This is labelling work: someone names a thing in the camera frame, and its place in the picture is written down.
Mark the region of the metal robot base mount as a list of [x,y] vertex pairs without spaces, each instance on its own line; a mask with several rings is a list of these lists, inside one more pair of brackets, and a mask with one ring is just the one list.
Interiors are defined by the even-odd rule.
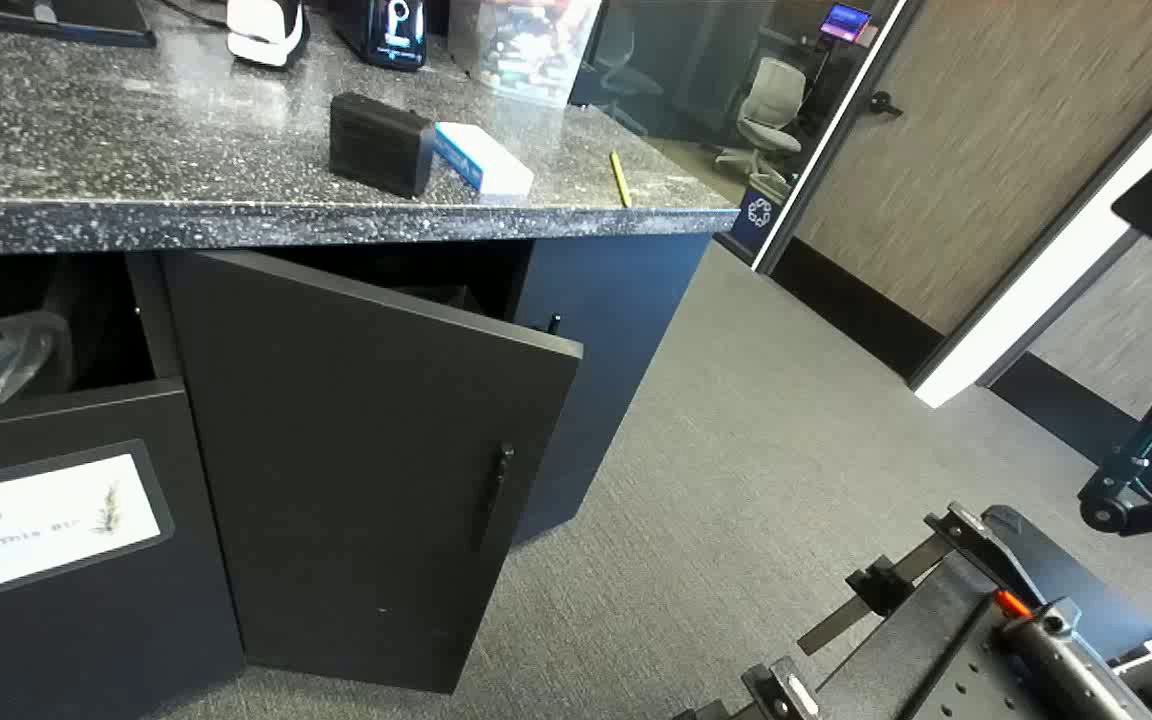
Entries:
[[824,680],[779,654],[741,677],[744,703],[674,720],[1152,720],[1152,617],[1009,502],[928,514],[797,646],[818,654],[859,618],[874,628]]

